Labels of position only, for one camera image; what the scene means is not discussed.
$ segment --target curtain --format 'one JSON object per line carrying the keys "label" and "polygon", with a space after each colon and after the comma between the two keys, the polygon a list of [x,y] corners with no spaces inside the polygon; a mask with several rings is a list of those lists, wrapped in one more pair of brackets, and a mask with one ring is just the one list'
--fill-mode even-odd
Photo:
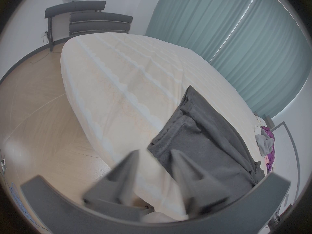
{"label": "curtain", "polygon": [[189,48],[209,61],[251,0],[159,0],[149,37]]}
{"label": "curtain", "polygon": [[272,118],[302,88],[312,66],[312,51],[281,3],[255,0],[210,64],[253,112]]}
{"label": "curtain", "polygon": [[302,88],[312,51],[281,3],[251,1],[159,0],[146,35],[193,50],[253,112],[272,118]]}

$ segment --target purple garment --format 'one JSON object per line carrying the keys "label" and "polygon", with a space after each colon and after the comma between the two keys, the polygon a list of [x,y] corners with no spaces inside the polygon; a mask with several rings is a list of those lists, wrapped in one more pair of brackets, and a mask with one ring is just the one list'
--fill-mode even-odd
{"label": "purple garment", "polygon": [[[265,127],[265,126],[262,126],[262,128],[265,130],[265,132],[267,133],[267,135],[269,137],[271,137],[272,139],[274,139],[275,141],[275,138],[274,138],[274,134],[270,131],[270,128],[269,127]],[[274,151],[274,144],[273,144],[273,149],[272,149],[272,152],[270,152],[268,155],[267,155],[268,159],[269,159],[269,163],[267,163],[267,169],[269,170],[269,172],[272,170],[272,165],[273,165],[273,162],[274,162],[274,159],[275,159],[275,151]]]}

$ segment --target wall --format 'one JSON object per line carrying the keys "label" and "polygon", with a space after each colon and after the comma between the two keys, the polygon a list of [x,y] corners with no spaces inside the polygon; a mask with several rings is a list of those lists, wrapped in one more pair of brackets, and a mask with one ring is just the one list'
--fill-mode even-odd
{"label": "wall", "polygon": [[312,172],[312,70],[299,94],[272,120],[275,126],[284,121],[294,139],[300,164],[300,194]]}
{"label": "wall", "polygon": [[[133,16],[130,33],[144,35],[158,0],[101,0],[104,12]],[[47,44],[45,9],[63,0],[23,0],[0,35],[0,78],[21,58]],[[69,13],[53,18],[53,40],[69,36]]]}

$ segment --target gray cloth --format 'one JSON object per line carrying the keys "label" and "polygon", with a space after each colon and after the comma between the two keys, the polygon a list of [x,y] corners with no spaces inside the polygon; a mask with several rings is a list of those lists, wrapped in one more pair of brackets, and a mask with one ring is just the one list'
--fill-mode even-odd
{"label": "gray cloth", "polygon": [[192,86],[148,150],[172,176],[171,149],[184,152],[231,192],[231,203],[249,192],[264,172],[241,136]]}
{"label": "gray cloth", "polygon": [[255,140],[258,144],[260,154],[262,157],[268,155],[273,150],[274,139],[272,139],[263,128],[261,134],[255,135]]}

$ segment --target cream bed sheet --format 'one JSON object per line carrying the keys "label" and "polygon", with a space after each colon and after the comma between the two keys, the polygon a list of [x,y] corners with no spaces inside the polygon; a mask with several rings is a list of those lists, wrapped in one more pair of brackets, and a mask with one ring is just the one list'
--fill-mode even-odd
{"label": "cream bed sheet", "polygon": [[140,150],[134,191],[158,212],[187,218],[178,185],[146,147],[189,85],[232,124],[266,173],[255,141],[257,119],[227,80],[190,49],[123,33],[81,35],[64,45],[61,72],[73,111],[109,167]]}

